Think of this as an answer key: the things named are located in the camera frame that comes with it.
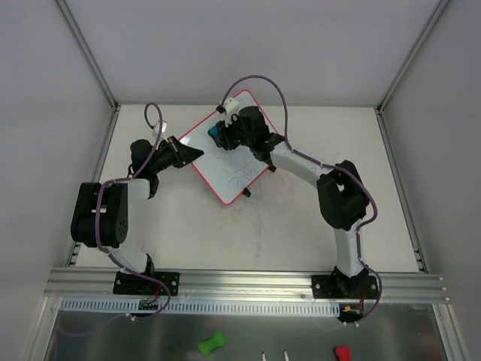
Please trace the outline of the blue whiteboard eraser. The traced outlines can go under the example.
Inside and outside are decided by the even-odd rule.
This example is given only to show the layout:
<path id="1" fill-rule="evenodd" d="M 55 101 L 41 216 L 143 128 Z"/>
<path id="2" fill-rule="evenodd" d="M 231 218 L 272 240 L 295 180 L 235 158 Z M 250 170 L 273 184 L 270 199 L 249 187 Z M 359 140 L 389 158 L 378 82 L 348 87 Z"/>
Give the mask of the blue whiteboard eraser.
<path id="1" fill-rule="evenodd" d="M 219 130 L 217 129 L 216 126 L 213 126 L 211 127 L 208 131 L 207 131 L 208 135 L 212 138 L 212 139 L 215 139 L 219 136 Z"/>

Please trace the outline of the pink framed whiteboard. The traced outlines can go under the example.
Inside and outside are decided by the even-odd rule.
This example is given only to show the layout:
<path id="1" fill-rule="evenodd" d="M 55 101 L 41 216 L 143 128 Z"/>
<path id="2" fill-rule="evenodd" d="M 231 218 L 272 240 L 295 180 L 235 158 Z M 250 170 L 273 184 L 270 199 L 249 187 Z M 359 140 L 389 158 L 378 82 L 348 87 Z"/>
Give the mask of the pink framed whiteboard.
<path id="1" fill-rule="evenodd" d="M 223 115 L 212 111 L 184 133 L 180 142 L 204 151 L 192 166 L 221 203 L 230 205 L 268 170 L 268 165 L 258 161 L 247 147 L 226 151 L 215 145 L 207 132 L 223 119 Z"/>

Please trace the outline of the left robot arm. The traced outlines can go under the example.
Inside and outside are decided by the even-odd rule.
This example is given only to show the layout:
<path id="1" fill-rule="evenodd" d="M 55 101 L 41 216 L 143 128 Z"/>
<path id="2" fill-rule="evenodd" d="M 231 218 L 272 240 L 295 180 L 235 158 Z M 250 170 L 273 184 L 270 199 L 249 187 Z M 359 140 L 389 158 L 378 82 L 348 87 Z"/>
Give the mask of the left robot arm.
<path id="1" fill-rule="evenodd" d="M 204 155 L 203 150 L 182 144 L 171 136 L 151 144 L 146 139 L 130 146 L 131 164 L 124 178 L 80 185 L 71 221 L 71 237 L 105 254 L 139 293 L 157 284 L 151 257 L 125 244 L 129 233 L 129 205 L 152 199 L 159 189 L 159 173 L 182 168 Z"/>

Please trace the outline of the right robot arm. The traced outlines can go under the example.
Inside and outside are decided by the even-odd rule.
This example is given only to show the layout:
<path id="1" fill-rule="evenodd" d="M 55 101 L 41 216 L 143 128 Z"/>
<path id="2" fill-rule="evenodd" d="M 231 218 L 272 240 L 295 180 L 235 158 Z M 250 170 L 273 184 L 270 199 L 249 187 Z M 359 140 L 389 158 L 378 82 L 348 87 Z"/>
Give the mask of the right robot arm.
<path id="1" fill-rule="evenodd" d="M 208 135 L 217 147 L 226 151 L 247 147 L 270 170 L 285 170 L 317 191 L 320 213 L 334 231 L 337 251 L 336 266 L 320 289 L 342 298 L 361 292 L 368 270 L 361 261 L 358 228 L 370 200 L 354 164 L 345 160 L 325 165 L 291 149 L 285 136 L 269 129 L 257 106 L 227 111 L 225 105 L 219 105 L 216 111 L 224 119 L 211 127 Z"/>

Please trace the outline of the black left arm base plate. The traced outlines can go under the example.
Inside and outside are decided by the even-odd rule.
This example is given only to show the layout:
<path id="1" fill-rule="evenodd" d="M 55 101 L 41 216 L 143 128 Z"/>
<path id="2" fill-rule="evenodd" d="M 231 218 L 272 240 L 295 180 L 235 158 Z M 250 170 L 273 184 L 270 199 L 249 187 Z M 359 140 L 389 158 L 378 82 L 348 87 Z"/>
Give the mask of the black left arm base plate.
<path id="1" fill-rule="evenodd" d="M 159 272 L 155 271 L 151 278 L 161 281 L 171 296 L 177 296 L 180 286 L 179 272 Z M 139 278 L 134 275 L 117 272 L 113 284 L 113 294 L 126 296 L 166 296 L 167 291 L 158 283 Z"/>

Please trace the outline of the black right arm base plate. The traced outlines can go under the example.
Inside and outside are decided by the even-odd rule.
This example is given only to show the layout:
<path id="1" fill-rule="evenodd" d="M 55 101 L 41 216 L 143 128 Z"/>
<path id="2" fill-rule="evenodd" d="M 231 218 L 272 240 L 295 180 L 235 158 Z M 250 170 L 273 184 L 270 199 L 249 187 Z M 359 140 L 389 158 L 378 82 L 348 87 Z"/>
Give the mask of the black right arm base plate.
<path id="1" fill-rule="evenodd" d="M 311 289 L 315 299 L 357 299 L 364 297 L 375 300 L 379 296 L 378 281 L 374 275 L 368 275 L 358 286 L 348 286 L 347 291 L 342 291 L 335 284 L 334 275 L 312 275 Z"/>

